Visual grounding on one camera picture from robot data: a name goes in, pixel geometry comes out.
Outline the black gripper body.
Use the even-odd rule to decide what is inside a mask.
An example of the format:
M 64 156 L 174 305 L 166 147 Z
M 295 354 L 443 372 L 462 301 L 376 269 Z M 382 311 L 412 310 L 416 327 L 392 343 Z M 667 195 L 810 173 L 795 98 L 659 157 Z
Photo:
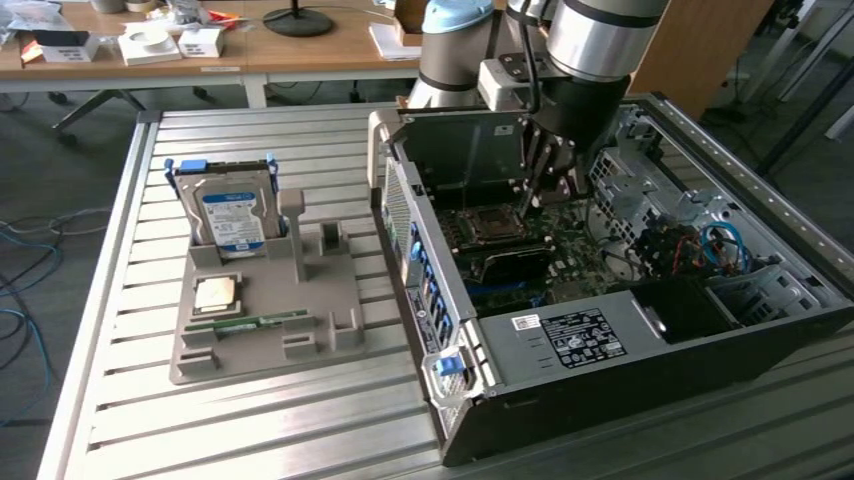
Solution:
M 630 83 L 630 75 L 610 82 L 573 76 L 543 80 L 535 124 L 587 151 L 610 125 Z

